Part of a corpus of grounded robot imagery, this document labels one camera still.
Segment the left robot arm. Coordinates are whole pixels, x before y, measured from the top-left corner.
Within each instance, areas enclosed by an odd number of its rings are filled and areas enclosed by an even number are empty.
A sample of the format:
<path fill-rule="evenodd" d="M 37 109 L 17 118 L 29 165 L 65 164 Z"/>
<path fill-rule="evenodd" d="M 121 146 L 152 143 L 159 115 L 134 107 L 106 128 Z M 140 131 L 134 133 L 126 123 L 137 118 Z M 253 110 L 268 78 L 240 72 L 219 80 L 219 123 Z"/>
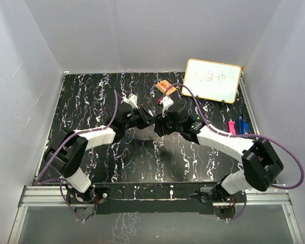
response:
<path fill-rule="evenodd" d="M 155 118 L 142 106 L 132 108 L 131 105 L 119 105 L 116 114 L 109 117 L 105 123 L 77 134 L 76 131 L 61 130 L 44 154 L 44 162 L 48 163 L 59 146 L 70 136 L 73 136 L 58 152 L 50 164 L 71 186 L 68 190 L 84 203 L 93 201 L 95 187 L 92 181 L 80 168 L 84 153 L 92 148 L 113 144 L 120 141 L 125 132 L 131 128 L 145 129 L 155 123 Z"/>

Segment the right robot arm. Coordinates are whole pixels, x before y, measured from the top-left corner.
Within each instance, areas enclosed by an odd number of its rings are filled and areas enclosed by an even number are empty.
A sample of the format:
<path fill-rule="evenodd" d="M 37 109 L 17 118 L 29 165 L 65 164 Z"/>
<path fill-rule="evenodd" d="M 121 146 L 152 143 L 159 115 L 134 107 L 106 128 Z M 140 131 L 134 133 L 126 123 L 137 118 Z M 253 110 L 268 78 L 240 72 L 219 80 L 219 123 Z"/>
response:
<path fill-rule="evenodd" d="M 209 191 L 197 191 L 202 198 L 227 202 L 240 191 L 254 188 L 265 192 L 284 165 L 267 139 L 232 137 L 188 114 L 182 105 L 170 105 L 155 117 L 154 131 L 160 136 L 180 133 L 185 140 L 211 147 L 241 162 L 243 169 L 224 176 Z"/>

